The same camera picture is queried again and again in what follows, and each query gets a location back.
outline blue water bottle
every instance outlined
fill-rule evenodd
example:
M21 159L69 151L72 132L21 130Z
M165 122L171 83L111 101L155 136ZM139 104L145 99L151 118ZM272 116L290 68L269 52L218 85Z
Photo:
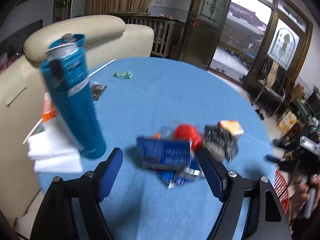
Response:
M49 46L40 71L54 105L89 159L106 151L92 103L92 92L84 56L83 34L66 34Z

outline metal screw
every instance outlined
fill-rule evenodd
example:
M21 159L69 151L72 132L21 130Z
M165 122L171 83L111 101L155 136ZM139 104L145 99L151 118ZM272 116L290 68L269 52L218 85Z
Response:
M88 178L91 178L93 176L93 171L87 171L84 175Z
M59 176L54 176L52 181L53 182L58 182L61 178Z
M237 176L237 173L236 173L235 171L229 171L229 172L228 172L228 175L229 175L230 177L235 178L235 177Z
M269 179L265 176L262 176L261 177L261 180L264 182L264 183L267 183L269 181Z

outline cardboard box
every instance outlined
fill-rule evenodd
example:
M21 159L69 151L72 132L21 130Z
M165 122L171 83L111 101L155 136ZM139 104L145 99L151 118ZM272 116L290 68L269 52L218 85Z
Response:
M286 134L297 122L297 117L290 109L287 109L277 121L277 128Z
M189 141L137 137L137 148L143 168L181 171L190 167Z

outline door frame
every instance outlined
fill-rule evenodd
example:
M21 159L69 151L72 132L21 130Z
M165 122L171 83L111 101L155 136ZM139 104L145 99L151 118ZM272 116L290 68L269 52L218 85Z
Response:
M230 4L231 0L226 0L226 4ZM209 23L201 20L201 19L196 19L197 18L197 12L199 9L199 6L201 4L201 0L191 0L190 3L190 7L189 7L189 11L188 11L188 16L187 16L187 20L185 22L184 25L184 30L183 30L183 34L182 34L182 38L181 38L181 49L180 49L180 56L179 56L179 61L184 61L185 56L186 56L186 52L188 50L188 46L189 46L189 42L191 39L191 35L192 35L192 31L194 28L194 23L195 20L201 21L201 27L200 28L204 28L204 29L208 29L210 31L214 31L217 33L217 40L216 40L216 46L215 49L211 52L210 57L207 61L207 66L206 67L200 67L204 70L209 70L210 68L210 63L213 59L213 55L215 53L215 50L218 46L219 40L220 40L220 36L221 36L221 32L223 30L224 24L225 24L225 20L227 19L227 14L229 11L229 6L226 6L224 8L223 13L221 14L221 20L219 22L219 26L213 26L210 25Z
M191 0L191 3L190 3L190 8L189 8L189 12L191 11L192 9L192 6L194 4L194 1L195 0ZM303 32L302 30L300 30L300 28L295 25L295 23L293 21L291 21L291 19L289 19L289 17L287 15L285 15L279 8L278 8L278 0L273 0L272 2L269 2L267 0L259 0L260 2L264 3L265 5L267 5L268 7L270 7L272 9L272 16L270 18L270 22L268 24L268 27L266 29L266 35L261 43L261 46L260 46L260 50L258 51L258 54L257 54L257 57L258 56L262 56L262 53L264 53L264 50L266 50L266 46L268 45L268 40L270 39L270 37L268 38L267 36L269 35L269 32L276 28L276 24L277 24L277 20L276 20L276 23L274 23L274 17L273 15L274 14L277 14L279 16L279 18L285 22L292 30L294 30L294 32L300 37L299 41L302 41L302 47L299 48L299 51L298 51L298 48L295 52L295 54L298 55L298 53L300 53L300 55L298 56L299 59L295 59L295 62L296 62L296 67L294 69L294 73L290 73L291 77L296 80L297 76L299 75L299 72L303 66L303 63L304 63L304 60L306 58L306 55L307 55L307 52L308 52L308 49L309 49L309 46L310 46L310 42L311 42L311 36L312 36L312 30L313 30L313 24L311 23L311 21L304 15L304 13L294 4L292 3L290 0L283 0L285 3L287 3L296 13L298 13L298 15L306 22L307 26L306 26L306 31ZM192 19L189 17L190 14L188 14L188 17L187 17L187 20L186 20L186 23L185 23L185 30L186 30L186 26L192 21ZM183 34L182 34L182 41L185 39L186 37L186 34L187 32L184 31ZM180 46L180 52L183 51L183 49L186 49L186 48L182 48L182 46ZM251 69L249 70L249 74L254 74L255 72L259 72L262 70L262 64L261 63L261 60L260 59L255 59L255 61L252 63L252 67ZM225 76L224 74L222 73L216 73L217 75L219 76L222 76L222 77L225 77L227 78L228 80L230 80L231 82L237 84L237 85L240 85L242 87L244 87L245 89L247 89L248 87L248 84L245 84L248 83L250 81L250 78L247 78L247 80L245 80L245 82L243 82L242 84L236 80L233 80L231 78L228 78L227 76Z

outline cream leather sofa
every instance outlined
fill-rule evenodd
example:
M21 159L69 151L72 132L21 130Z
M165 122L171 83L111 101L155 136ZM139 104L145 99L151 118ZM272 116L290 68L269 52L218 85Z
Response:
M95 15L49 25L25 41L25 56L0 74L0 210L7 218L23 216L39 191L28 146L22 142L41 117L46 88L37 67L48 46L66 33L86 35L89 69L114 58L149 57L154 38L147 26Z

